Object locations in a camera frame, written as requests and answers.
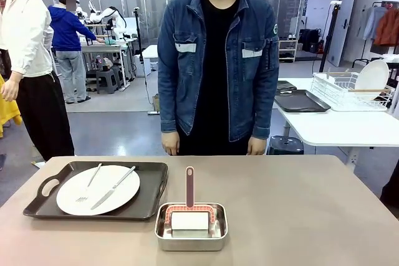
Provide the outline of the white-jacket person's hand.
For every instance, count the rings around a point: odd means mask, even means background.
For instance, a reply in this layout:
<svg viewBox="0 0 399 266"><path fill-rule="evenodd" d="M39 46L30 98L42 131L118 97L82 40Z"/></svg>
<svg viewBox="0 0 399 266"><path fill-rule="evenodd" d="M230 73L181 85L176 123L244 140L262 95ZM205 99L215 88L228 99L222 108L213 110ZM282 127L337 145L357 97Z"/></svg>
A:
<svg viewBox="0 0 399 266"><path fill-rule="evenodd" d="M1 87L1 95L5 101L11 102L17 98L21 79L22 74L11 72L10 78Z"/></svg>

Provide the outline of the person's left hand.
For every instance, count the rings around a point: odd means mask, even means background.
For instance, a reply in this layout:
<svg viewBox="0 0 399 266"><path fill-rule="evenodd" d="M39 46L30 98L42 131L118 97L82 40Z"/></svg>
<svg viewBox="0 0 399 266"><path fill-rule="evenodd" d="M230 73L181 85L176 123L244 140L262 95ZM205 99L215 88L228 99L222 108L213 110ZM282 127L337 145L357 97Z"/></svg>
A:
<svg viewBox="0 0 399 266"><path fill-rule="evenodd" d="M267 140L250 137L248 141L248 155L263 155L266 151Z"/></svg>

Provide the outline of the person's right hand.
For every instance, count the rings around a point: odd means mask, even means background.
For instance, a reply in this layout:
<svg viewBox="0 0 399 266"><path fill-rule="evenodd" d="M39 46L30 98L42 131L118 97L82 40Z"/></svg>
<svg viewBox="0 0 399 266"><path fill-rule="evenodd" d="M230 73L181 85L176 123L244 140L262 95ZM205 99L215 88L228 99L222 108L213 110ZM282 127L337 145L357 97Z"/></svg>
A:
<svg viewBox="0 0 399 266"><path fill-rule="evenodd" d="M180 148L180 137L177 131L162 133L161 143L165 153L170 156L176 156Z"/></svg>

